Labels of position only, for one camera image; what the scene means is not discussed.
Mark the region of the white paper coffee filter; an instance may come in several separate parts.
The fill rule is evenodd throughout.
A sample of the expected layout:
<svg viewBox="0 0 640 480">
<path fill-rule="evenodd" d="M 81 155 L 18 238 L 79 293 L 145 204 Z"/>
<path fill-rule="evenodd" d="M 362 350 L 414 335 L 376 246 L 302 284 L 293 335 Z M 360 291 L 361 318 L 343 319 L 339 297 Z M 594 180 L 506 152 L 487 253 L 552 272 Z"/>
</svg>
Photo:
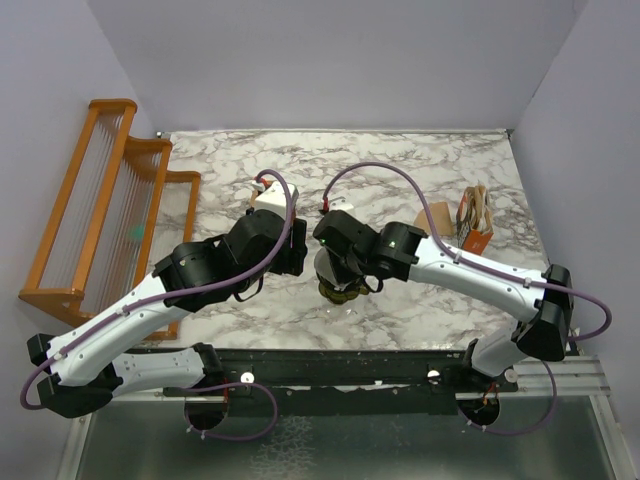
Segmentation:
<svg viewBox="0 0 640 480">
<path fill-rule="evenodd" d="M 314 258 L 314 269 L 319 280 L 336 291 L 344 291 L 352 281 L 351 273 L 325 248 L 317 252 Z"/>
</svg>

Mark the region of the dark green glass dripper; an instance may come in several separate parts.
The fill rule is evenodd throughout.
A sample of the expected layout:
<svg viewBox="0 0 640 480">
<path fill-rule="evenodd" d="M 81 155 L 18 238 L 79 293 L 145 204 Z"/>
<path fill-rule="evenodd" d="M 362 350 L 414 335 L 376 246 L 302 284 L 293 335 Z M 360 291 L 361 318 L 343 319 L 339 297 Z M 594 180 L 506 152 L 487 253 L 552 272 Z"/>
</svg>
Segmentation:
<svg viewBox="0 0 640 480">
<path fill-rule="evenodd" d="M 365 282 L 355 282 L 344 288 L 338 288 L 324 279 L 319 280 L 318 291 L 320 295 L 334 305 L 344 305 L 345 303 L 355 300 L 359 296 L 373 294 L 374 290 L 366 285 Z"/>
</svg>

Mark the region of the clear glass dripper cone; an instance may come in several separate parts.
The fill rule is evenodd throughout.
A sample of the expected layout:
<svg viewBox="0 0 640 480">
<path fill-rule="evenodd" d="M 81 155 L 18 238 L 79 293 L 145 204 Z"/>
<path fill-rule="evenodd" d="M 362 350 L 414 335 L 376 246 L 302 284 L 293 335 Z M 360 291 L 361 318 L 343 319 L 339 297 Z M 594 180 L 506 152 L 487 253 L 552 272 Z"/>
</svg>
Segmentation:
<svg viewBox="0 0 640 480">
<path fill-rule="evenodd" d="M 355 308 L 350 305 L 333 305 L 326 308 L 326 315 L 328 318 L 335 321 L 353 321 L 359 317 L 359 313 Z"/>
</svg>

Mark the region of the orange coffee filter box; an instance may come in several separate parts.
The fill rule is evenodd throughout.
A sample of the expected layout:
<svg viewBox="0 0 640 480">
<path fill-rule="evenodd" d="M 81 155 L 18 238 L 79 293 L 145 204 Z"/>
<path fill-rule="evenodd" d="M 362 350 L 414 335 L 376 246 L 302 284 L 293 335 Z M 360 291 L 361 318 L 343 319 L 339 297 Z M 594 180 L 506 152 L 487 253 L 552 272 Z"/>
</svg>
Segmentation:
<svg viewBox="0 0 640 480">
<path fill-rule="evenodd" d="M 481 183 L 466 187 L 456 212 L 458 247 L 481 255 L 493 237 L 489 191 Z"/>
</svg>

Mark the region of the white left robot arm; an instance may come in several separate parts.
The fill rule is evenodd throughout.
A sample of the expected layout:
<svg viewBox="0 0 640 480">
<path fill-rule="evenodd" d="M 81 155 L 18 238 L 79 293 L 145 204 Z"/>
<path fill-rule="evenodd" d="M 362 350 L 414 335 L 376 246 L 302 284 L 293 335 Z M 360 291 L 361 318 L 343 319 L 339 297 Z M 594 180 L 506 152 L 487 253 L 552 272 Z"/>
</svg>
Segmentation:
<svg viewBox="0 0 640 480">
<path fill-rule="evenodd" d="M 92 413 L 131 392 L 178 388 L 206 395 L 225 379 L 210 344 L 165 353 L 134 353 L 151 333 L 206 306 L 239 299 L 267 273 L 303 271 L 307 223 L 268 210 L 242 216 L 226 233 L 181 243 L 123 298 L 61 336 L 27 342 L 36 371 L 37 409 L 65 418 Z"/>
</svg>

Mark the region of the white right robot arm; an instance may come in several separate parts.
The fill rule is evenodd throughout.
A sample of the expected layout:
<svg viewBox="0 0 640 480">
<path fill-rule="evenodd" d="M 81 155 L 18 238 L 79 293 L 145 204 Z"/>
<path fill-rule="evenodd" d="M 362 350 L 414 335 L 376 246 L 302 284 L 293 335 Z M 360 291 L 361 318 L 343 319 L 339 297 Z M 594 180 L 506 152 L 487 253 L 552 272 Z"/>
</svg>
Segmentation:
<svg viewBox="0 0 640 480">
<path fill-rule="evenodd" d="M 545 271 L 515 268 L 450 245 L 401 222 L 381 231 L 342 210 L 328 212 L 313 232 L 320 244 L 314 268 L 323 295 L 343 303 L 369 287 L 367 277 L 444 287 L 492 305 L 513 321 L 473 340 L 459 367 L 461 383 L 481 391 L 511 365 L 532 357 L 564 359 L 573 313 L 571 274 L 560 265 Z"/>
</svg>

